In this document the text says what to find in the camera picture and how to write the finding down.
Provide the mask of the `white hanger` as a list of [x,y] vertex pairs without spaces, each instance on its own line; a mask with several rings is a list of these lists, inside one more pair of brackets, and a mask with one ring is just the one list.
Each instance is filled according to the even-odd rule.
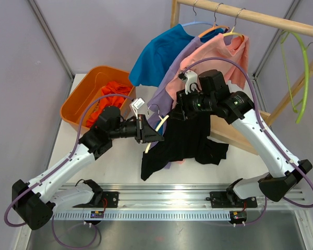
[[[160,120],[160,122],[158,123],[158,125],[157,125],[156,128],[155,128],[156,132],[158,132],[159,129],[163,126],[163,124],[166,122],[166,120],[167,120],[170,116],[169,116],[169,115],[165,115],[165,116],[163,117],[163,116],[160,114],[160,108],[159,108],[159,106],[158,106],[157,104],[156,104],[156,106],[158,107],[157,116],[158,116],[158,118],[159,118],[159,120]],[[148,144],[147,144],[147,147],[146,147],[146,149],[145,149],[145,154],[148,153],[148,151],[149,151],[151,145],[152,145],[152,143],[148,143]]]

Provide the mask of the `black t shirt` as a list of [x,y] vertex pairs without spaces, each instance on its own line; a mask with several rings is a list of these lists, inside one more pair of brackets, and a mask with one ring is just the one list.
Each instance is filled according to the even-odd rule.
[[228,144],[210,140],[210,126],[208,113],[199,113],[185,121],[168,118],[164,141],[143,153],[141,179],[147,180],[153,173],[175,161],[193,158],[203,165],[218,165],[226,159]]

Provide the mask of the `orange t shirt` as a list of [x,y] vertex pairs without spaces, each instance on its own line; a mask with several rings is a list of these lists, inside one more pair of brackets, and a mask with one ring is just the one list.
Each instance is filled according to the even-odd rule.
[[[132,85],[124,85],[116,81],[110,81],[104,87],[101,88],[101,96],[108,94],[123,94],[128,96],[132,88],[133,88]],[[88,115],[85,126],[87,128],[91,128],[91,126],[96,122],[98,116],[101,114],[105,107],[115,106],[121,108],[125,100],[126,99],[124,97],[119,96],[106,97],[99,100],[90,109],[91,113]]]

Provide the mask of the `lime green hanger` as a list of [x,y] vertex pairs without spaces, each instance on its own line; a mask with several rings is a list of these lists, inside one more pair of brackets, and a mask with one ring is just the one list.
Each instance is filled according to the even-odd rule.
[[[288,73],[288,68],[287,68],[287,60],[286,60],[285,49],[284,49],[284,43],[289,34],[293,35],[294,38],[297,40],[300,46],[302,56],[303,56],[303,64],[304,64],[304,73],[295,82],[293,86],[291,86],[290,84],[290,78],[289,78],[289,73]],[[308,94],[309,94],[309,81],[310,81],[311,76],[313,75],[313,61],[309,63],[308,55],[307,55],[307,50],[309,49],[310,44],[313,44],[313,42],[310,42],[307,46],[305,46],[300,36],[297,33],[294,33],[291,31],[282,31],[280,35],[281,35],[280,47],[281,47],[281,53],[282,53],[285,75],[286,75],[286,82],[288,85],[288,92],[289,92],[288,100],[284,100],[284,102],[281,105],[282,107],[284,107],[288,102],[291,102],[292,111],[298,114],[295,123],[299,124],[306,110]],[[303,89],[303,98],[297,104],[295,104],[293,100],[293,96],[297,94],[300,89]]]

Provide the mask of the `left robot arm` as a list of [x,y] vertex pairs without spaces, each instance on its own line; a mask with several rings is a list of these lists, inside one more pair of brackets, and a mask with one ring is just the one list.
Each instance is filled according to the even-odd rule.
[[31,230],[43,227],[55,212],[67,207],[88,204],[97,207],[102,202],[102,188],[87,180],[75,188],[59,188],[82,168],[92,164],[112,147],[119,138],[134,138],[137,143],[163,141],[143,114],[125,120],[118,107],[103,109],[96,122],[75,144],[74,148],[53,167],[28,182],[12,185],[11,207]]

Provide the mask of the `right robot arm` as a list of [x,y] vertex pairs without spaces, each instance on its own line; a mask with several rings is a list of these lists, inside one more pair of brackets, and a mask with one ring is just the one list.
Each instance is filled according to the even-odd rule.
[[192,119],[200,113],[224,119],[247,139],[268,169],[261,176],[233,182],[226,190],[231,206],[258,195],[279,202],[312,169],[309,160],[299,160],[275,137],[246,93],[230,92],[222,72],[188,70],[176,79],[182,83],[176,92],[177,119]]

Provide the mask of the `blue t shirt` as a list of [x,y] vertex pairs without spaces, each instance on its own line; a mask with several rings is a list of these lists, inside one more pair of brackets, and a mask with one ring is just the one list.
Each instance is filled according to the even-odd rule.
[[224,29],[219,28],[199,38],[189,35],[181,24],[165,31],[141,52],[129,74],[131,84],[158,87],[169,70],[177,72],[185,57],[223,32]]

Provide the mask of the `pink t shirt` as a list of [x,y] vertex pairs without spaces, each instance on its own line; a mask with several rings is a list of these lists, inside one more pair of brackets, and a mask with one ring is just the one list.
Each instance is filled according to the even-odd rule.
[[[222,34],[218,34],[204,44],[198,46],[196,44],[189,44],[179,54],[179,65],[175,69],[180,72],[189,65],[208,57],[221,57],[229,59],[244,70],[248,69],[248,51],[249,51],[249,38],[236,37],[234,39],[224,37]],[[239,69],[231,64],[220,61],[210,60],[204,63],[200,63],[192,67],[192,71],[195,73],[202,73],[208,69],[216,69],[223,73],[225,81],[231,84],[237,85],[242,90],[245,87],[246,80]],[[206,153],[203,155],[204,164],[218,164],[220,160],[226,158],[228,150],[228,144],[218,143],[207,139]]]

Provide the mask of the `light blue hanger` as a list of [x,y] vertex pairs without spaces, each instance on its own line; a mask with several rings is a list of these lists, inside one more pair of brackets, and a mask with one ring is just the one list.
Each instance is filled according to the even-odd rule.
[[208,26],[213,26],[212,23],[210,22],[206,22],[206,21],[197,21],[197,12],[195,10],[195,7],[196,7],[196,3],[198,2],[198,0],[195,0],[194,3],[193,3],[193,6],[192,6],[192,10],[195,14],[195,17],[194,17],[194,20],[192,22],[188,22],[188,23],[185,23],[185,24],[182,24],[182,27],[188,27],[188,26],[193,26],[193,25],[199,25],[199,24],[204,24],[204,25],[208,25]]

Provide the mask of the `orange brown hanger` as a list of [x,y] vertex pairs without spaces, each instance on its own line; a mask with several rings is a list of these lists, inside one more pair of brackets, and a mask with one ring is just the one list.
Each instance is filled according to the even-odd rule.
[[217,24],[216,24],[216,16],[215,16],[215,15],[216,15],[216,12],[217,12],[218,8],[219,8],[220,5],[222,5],[222,4],[223,4],[223,3],[219,3],[219,4],[217,5],[217,7],[215,8],[213,26],[210,27],[209,29],[203,31],[201,34],[199,34],[199,35],[198,35],[199,38],[204,37],[205,35],[207,35],[208,33],[212,32],[212,31],[214,31],[214,30],[216,30],[216,29],[224,29],[223,32],[228,31],[228,30],[230,29],[228,26],[225,26],[225,25],[217,25]]

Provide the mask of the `cream yellow hanger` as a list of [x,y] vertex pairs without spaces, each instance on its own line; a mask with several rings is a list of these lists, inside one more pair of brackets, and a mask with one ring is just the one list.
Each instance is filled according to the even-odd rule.
[[245,9],[246,9],[246,8],[241,8],[241,9],[238,11],[238,13],[237,13],[237,15],[236,15],[236,17],[235,17],[234,26],[231,28],[230,32],[227,32],[227,33],[224,33],[224,34],[223,34],[224,37],[227,37],[227,36],[237,36],[237,37],[240,37],[242,41],[245,39],[245,36],[244,36],[243,34],[238,33],[238,32],[235,32],[235,27],[236,27],[236,25],[237,25],[237,18],[238,18],[238,16],[239,16],[239,14],[240,14],[243,10],[245,10]]

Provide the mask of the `wooden clothes rack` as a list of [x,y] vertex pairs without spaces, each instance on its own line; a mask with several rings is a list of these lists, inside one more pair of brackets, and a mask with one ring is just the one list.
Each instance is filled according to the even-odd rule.
[[[171,28],[176,26],[179,23],[179,12],[180,12],[181,4],[192,7],[193,3],[194,1],[172,1],[172,12],[171,12],[171,23],[170,23]],[[219,3],[217,2],[200,1],[199,4],[196,4],[196,7],[199,9],[214,12],[218,4]],[[239,10],[240,8],[238,7],[225,5],[224,7],[222,7],[221,10],[217,10],[216,13],[230,16],[230,17],[236,17]],[[258,24],[268,26],[268,27],[277,28],[276,35],[274,36],[273,41],[270,43],[268,50],[274,49],[274,47],[276,46],[277,40],[281,37],[280,34],[282,31],[291,31],[297,34],[302,34],[302,35],[306,35],[306,36],[313,38],[313,26],[309,24],[292,21],[286,18],[270,16],[270,15],[262,14],[259,12],[251,11],[251,10],[243,10],[243,11],[244,13],[243,14],[240,13],[238,16],[238,19],[250,21],[253,23],[258,23]],[[289,97],[289,93],[285,94],[285,96],[278,103],[277,107],[273,110],[272,113],[267,113],[264,111],[260,113],[261,115],[263,115],[264,121],[266,122],[267,125],[269,126],[272,125],[276,121],[278,116],[282,114],[282,111],[287,107],[287,105],[291,103],[291,102],[288,102],[284,107],[282,107],[281,104],[284,102],[284,100],[288,100],[288,97]],[[240,135],[240,133],[237,132],[234,128],[231,128],[230,125],[226,125],[226,123],[222,122],[220,118],[212,118],[211,120],[213,122],[211,126],[212,137],[222,142],[233,145],[237,148],[240,148],[242,150],[245,150],[247,152],[250,152],[254,155],[258,154],[256,150],[253,148],[253,146],[249,143],[249,141],[245,139],[244,136]]]

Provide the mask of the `orange plastic basket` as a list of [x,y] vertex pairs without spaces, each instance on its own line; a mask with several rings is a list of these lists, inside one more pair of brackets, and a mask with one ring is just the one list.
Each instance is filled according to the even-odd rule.
[[[62,105],[61,117],[75,129],[78,128],[80,120],[83,118],[81,133],[87,132],[89,128],[85,126],[85,123],[88,115],[91,113],[90,109],[101,97],[101,88],[110,81],[132,85],[128,76],[128,72],[109,66],[97,66],[91,69]],[[128,96],[131,98],[136,97],[134,86]],[[130,113],[129,104],[130,100],[126,99],[121,108],[119,108],[123,118],[127,118]]]

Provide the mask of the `aluminium mounting rail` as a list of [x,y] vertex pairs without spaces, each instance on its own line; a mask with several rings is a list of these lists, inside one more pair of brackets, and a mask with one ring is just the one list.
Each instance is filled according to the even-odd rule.
[[229,224],[227,210],[211,207],[208,195],[222,185],[117,185],[117,208],[106,210],[96,229],[72,212],[42,229],[20,230],[15,249],[313,249],[309,213],[286,202],[247,209],[247,223]]

